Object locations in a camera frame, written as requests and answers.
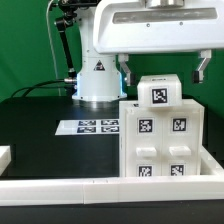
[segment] white plastic housing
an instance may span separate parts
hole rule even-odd
[[[82,41],[82,69],[77,76],[77,93],[72,97],[88,102],[111,102],[126,97],[114,55],[100,55],[93,48],[95,8],[78,10]]]
[[[224,0],[146,7],[145,0],[102,0],[94,21],[99,53],[180,52],[224,47]]]
[[[139,107],[170,107],[182,104],[177,75],[143,76],[138,84]]]
[[[200,174],[204,108],[194,100],[168,108],[120,102],[120,175]]]

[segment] white cube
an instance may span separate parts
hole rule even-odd
[[[138,84],[139,107],[172,107],[182,104],[177,75],[143,76]]]

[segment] paper sheet with markers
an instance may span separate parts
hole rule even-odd
[[[119,119],[61,120],[55,135],[105,135],[119,131]]]

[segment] black table surface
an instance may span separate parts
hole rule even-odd
[[[117,177],[118,135],[55,136],[55,132],[60,120],[114,119],[118,118],[118,112],[118,107],[95,110],[79,107],[67,97],[3,101],[0,104],[0,145],[11,146],[12,162],[1,181]],[[204,131],[204,145],[211,149],[217,147],[220,151],[212,153],[218,154],[220,161],[223,159],[222,122],[208,113]],[[224,200],[11,206],[0,207],[0,223],[215,224],[224,222],[223,211]]]

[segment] white box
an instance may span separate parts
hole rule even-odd
[[[143,76],[138,84],[139,107],[171,107],[182,103],[177,75]]]
[[[120,102],[120,175],[199,175],[204,108],[194,100],[168,108],[137,103]]]

